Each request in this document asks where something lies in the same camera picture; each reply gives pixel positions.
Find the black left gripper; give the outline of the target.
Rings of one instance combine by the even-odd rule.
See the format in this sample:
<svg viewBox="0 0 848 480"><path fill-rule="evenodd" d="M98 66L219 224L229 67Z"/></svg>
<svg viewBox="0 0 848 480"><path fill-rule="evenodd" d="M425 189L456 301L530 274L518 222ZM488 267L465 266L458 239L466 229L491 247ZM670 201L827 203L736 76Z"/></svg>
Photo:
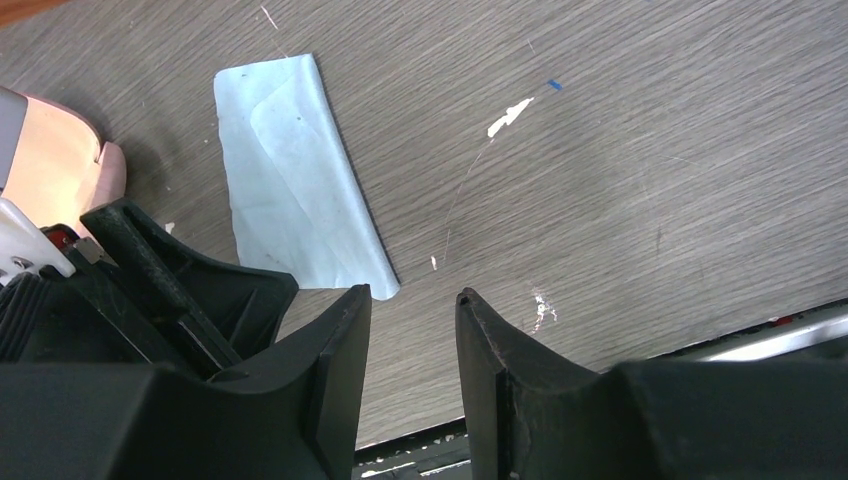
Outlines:
<svg viewBox="0 0 848 480"><path fill-rule="evenodd" d="M196 252L127 199L81 223L101 247L41 230L72 276L44 266L2 287L2 362L154 364L207 381L269 348L299 291L288 273Z"/></svg>

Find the pink glasses case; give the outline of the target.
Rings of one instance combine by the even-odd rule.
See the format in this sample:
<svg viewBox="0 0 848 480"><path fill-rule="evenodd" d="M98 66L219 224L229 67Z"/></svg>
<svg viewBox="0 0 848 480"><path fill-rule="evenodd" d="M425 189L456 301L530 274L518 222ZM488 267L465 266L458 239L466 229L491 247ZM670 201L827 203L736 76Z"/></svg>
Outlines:
<svg viewBox="0 0 848 480"><path fill-rule="evenodd" d="M119 145L103 140L77 112L1 89L1 197L36 226L64 224L90 233L80 217L125 195Z"/></svg>

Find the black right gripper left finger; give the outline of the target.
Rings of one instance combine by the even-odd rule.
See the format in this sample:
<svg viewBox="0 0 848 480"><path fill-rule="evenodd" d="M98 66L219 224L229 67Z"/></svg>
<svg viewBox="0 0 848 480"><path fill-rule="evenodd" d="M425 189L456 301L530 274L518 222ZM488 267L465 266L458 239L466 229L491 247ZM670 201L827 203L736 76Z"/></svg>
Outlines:
<svg viewBox="0 0 848 480"><path fill-rule="evenodd" d="M203 382L164 365L1 370L5 479L347 479L372 298L350 288L312 322Z"/></svg>

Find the light blue cleaning cloth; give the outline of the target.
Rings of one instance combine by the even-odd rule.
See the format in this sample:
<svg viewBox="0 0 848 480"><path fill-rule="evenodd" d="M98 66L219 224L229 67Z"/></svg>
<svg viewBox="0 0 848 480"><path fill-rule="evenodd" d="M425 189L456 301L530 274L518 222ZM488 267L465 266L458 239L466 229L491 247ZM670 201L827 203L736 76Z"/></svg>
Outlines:
<svg viewBox="0 0 848 480"><path fill-rule="evenodd" d="M219 71L213 85L238 259L304 289L400 290L310 54Z"/></svg>

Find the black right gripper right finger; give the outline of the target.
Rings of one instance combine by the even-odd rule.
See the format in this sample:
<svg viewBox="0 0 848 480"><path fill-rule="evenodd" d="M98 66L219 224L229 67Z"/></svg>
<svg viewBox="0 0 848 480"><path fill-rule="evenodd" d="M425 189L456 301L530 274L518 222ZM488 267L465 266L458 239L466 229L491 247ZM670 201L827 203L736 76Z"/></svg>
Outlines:
<svg viewBox="0 0 848 480"><path fill-rule="evenodd" d="M476 479L843 479L847 365L624 362L596 373L506 321L455 305Z"/></svg>

